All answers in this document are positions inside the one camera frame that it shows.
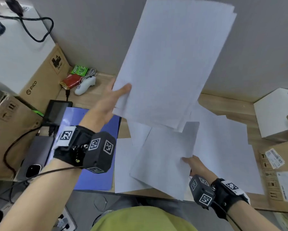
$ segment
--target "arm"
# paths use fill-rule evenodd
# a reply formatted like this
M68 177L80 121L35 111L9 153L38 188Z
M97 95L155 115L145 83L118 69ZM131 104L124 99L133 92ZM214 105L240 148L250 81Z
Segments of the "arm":
M188 163L191 167L190 176L195 174L203 176L209 184L212 184L218 177L212 171L205 167L197 156L184 158L183 161ZM227 212L243 231L279 231L270 221L258 213L248 203L238 201L233 204ZM229 223L234 230L239 230L238 227L227 217Z
M80 122L81 126L99 132L113 116L118 98L130 91L131 85L112 91L115 79L105 88L103 96ZM53 159L42 172L72 167ZM68 169L42 175L28 186L0 223L0 231L51 230L60 216L81 174L81 169Z

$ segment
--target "gray wall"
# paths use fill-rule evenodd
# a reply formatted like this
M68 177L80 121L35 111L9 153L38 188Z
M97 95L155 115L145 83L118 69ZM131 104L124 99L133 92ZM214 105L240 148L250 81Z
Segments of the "gray wall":
M71 64L118 74L146 0L31 0ZM237 18L204 92L255 101L288 88L288 0L218 0Z

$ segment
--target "red snack package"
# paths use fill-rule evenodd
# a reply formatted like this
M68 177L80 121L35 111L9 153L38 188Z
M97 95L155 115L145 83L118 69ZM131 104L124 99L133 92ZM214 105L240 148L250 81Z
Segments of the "red snack package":
M82 76L79 76L76 73L70 74L67 78L60 82L60 85L62 85L62 87L66 90L70 90L71 88L79 85L81 78Z

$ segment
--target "game controller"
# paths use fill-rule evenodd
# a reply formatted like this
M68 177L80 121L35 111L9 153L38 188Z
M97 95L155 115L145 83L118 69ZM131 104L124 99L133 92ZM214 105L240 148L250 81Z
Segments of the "game controller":
M74 93L76 95L82 95L84 92L87 91L87 89L90 86L94 86L96 84L96 77L95 76L89 76L86 78L83 78L81 83L77 86L77 89L74 90Z

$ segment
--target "black wrist strap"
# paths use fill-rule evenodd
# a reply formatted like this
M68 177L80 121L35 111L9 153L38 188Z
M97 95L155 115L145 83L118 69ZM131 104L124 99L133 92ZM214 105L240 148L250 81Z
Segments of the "black wrist strap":
M54 151L54 158L60 159L68 164L71 164L73 166L83 166L83 159L85 157L85 151L84 148L85 144L89 144L92 136L95 134L95 132L91 131L90 129L87 129L83 126L76 126L75 129L70 134L70 140L69 145L65 147L57 147L57 149ZM60 136L59 140L67 139L68 133L64 133L63 131Z
M227 188L222 181L224 181L224 179L218 178L211 186L215 189L215 203L221 206L226 212L228 212L233 204L240 200L249 203L244 195L236 195L232 190ZM215 213L219 218L226 220L226 213L218 205L213 203L211 207L215 210Z

